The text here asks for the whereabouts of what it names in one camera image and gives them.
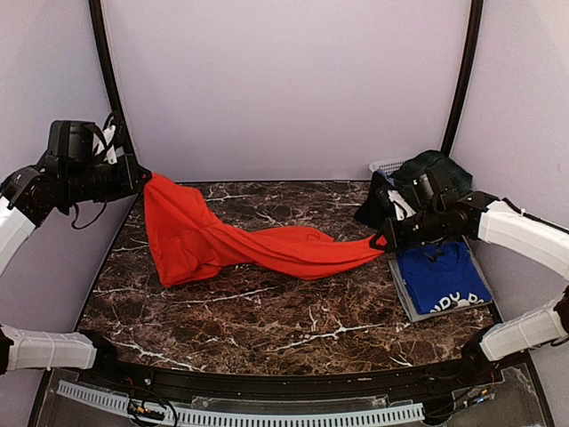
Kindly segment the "red t-shirt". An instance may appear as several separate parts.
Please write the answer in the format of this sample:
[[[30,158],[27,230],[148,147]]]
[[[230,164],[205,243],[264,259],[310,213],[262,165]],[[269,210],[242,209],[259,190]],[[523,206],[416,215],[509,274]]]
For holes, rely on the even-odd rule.
[[[148,243],[162,286],[217,276],[225,267],[252,264],[303,280],[316,280],[381,257],[371,240],[338,242],[304,226],[245,231],[219,219],[198,189],[156,174],[144,188]]]

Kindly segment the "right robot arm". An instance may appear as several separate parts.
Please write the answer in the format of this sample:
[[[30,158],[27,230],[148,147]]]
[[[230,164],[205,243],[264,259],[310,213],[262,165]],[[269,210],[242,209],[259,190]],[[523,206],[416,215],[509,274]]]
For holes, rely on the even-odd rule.
[[[410,218],[385,220],[370,246],[396,253],[454,237],[476,244],[483,267],[501,280],[498,299],[509,314],[465,347],[453,368],[459,384],[475,384],[488,362],[568,341],[568,230],[506,198],[474,191],[446,203],[434,196]]]

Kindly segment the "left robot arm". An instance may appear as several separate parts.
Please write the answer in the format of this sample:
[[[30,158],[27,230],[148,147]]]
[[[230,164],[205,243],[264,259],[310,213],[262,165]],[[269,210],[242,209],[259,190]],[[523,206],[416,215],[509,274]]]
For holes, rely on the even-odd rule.
[[[1,277],[18,298],[1,308],[1,371],[90,370],[107,388],[125,380],[117,349],[103,334],[75,329],[95,273],[119,227],[118,214],[64,224],[81,203],[125,206],[140,194],[149,171],[127,157],[57,175],[25,166],[1,185]]]

